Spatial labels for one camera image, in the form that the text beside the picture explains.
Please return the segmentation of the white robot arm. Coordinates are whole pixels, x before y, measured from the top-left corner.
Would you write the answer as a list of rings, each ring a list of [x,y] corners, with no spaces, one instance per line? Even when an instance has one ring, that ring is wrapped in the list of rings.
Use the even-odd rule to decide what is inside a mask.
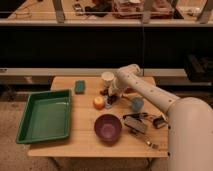
[[[131,87],[168,117],[168,171],[213,171],[213,108],[199,98],[158,88],[140,72],[137,64],[119,68],[110,93]]]

